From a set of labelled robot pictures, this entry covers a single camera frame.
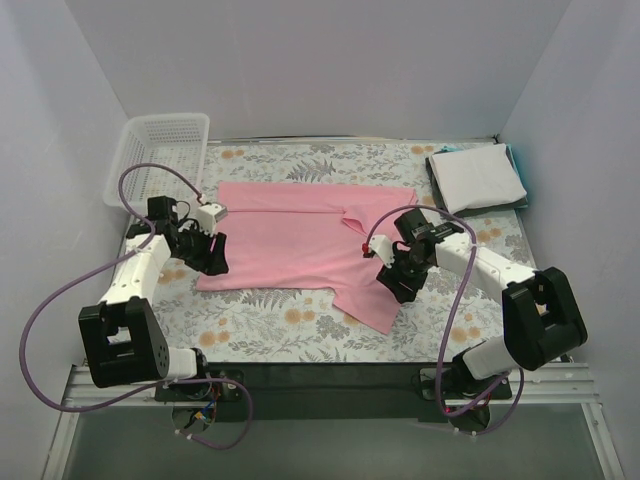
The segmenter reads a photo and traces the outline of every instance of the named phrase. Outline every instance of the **floral pattern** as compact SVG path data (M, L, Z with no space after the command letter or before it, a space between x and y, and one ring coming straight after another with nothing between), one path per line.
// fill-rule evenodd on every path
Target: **floral pattern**
M433 204L425 156L445 144L256 143L210 146L202 189L216 198L218 182L313 182L411 187ZM485 143L447 144L473 148ZM439 215L426 212L432 221ZM513 211L468 219L478 238L515 261L531 258ZM224 231L224 221L220 225ZM429 273L415 302L402 306L389 335L332 307L331 290L195 290L198 273L181 261L165 265L154 311L167 342L198 346L214 362L435 361L460 279ZM447 359L502 333L500 307L468 287L456 316Z

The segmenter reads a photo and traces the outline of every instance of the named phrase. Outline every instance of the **pink shirt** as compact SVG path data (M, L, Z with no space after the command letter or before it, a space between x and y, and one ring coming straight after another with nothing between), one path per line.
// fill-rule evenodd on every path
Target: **pink shirt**
M301 183L224 183L218 201L229 216L229 273L202 275L198 290L332 288L333 305L382 333L389 333L400 304L376 281L377 258L362 257L362 244L378 218L416 202L411 188ZM399 236L396 216L376 230Z

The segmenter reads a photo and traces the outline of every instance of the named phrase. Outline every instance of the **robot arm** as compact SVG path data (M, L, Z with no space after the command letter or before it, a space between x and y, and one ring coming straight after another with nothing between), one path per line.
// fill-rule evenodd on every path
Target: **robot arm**
M403 242L376 235L365 257L380 257L384 266L377 279L400 303L415 300L431 267L465 274L472 245L460 227L436 227L419 209L401 215L395 225ZM517 367L536 370L586 342L580 311L560 270L537 271L478 247L470 281L502 305L504 335L456 355L445 373L449 385L475 391L473 385L484 379Z
M226 236L214 233L226 208L215 203L202 205L195 218L188 220L188 227L186 221L178 220L172 198L150 198L148 212L157 235L144 250L119 266L100 302L84 307L79 315L91 377L101 388L204 376L204 355L198 349L169 347L151 302L169 258L182 259L185 265L207 275L229 271L224 256ZM126 252L138 249L149 233L144 224L132 225L127 232Z

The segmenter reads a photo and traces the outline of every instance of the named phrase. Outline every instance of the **white wall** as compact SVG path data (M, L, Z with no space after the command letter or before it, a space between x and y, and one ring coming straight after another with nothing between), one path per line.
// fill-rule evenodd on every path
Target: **white wall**
M502 138L531 192L541 267L572 282L627 478L640 478L640 4L573 0Z
M0 0L0 478L39 478L57 412L18 368L22 326L63 282L117 253L124 218L102 203L126 117L63 0ZM79 309L109 279L45 310L28 345L44 391L60 400L81 357Z
M568 3L67 0L129 116L212 138L494 135Z

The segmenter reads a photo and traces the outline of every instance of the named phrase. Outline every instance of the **folded white towel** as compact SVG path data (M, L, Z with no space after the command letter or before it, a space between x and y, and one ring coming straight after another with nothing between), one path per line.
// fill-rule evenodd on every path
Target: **folded white towel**
M429 162L450 213L504 205L527 194L503 143L436 153Z

